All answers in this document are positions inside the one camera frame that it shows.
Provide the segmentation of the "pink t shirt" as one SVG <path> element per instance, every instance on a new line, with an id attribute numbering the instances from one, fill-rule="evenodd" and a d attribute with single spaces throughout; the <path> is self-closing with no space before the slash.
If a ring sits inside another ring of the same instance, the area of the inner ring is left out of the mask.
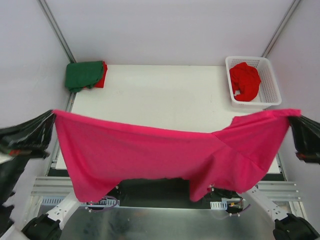
<path id="1" fill-rule="evenodd" d="M 243 193 L 269 171 L 299 109 L 233 118 L 215 132 L 188 132 L 90 118 L 55 110 L 61 153 L 77 199 L 96 202 L 121 181 L 189 181 L 196 202 L 209 187 Z"/>

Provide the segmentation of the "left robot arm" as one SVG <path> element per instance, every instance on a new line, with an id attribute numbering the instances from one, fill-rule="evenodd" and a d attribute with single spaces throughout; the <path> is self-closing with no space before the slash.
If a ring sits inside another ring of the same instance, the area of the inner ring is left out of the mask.
<path id="1" fill-rule="evenodd" d="M 46 159 L 56 115 L 52 110 L 24 123 L 0 130 L 0 238 L 2 240 L 58 240 L 81 206 L 74 192 L 45 214 L 30 220 L 22 230 L 11 219 L 14 205 L 5 206 L 29 160 Z"/>

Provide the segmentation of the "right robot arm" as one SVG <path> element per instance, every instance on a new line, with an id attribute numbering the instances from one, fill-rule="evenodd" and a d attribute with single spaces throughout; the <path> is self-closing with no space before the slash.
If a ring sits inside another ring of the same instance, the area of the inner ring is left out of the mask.
<path id="1" fill-rule="evenodd" d="M 289 123 L 297 158 L 308 164 L 319 164 L 320 124 L 303 115 L 289 117 Z M 220 208 L 227 212 L 227 218 L 239 217 L 251 206 L 255 206 L 260 210 L 261 215 L 265 215 L 274 224 L 272 234 L 276 240 L 318 240 L 320 238 L 320 234 L 306 219 L 280 208 L 256 186 L 239 197 L 241 200 L 248 201 L 246 207 L 230 211 L 232 206 L 225 198 L 218 203 Z"/>

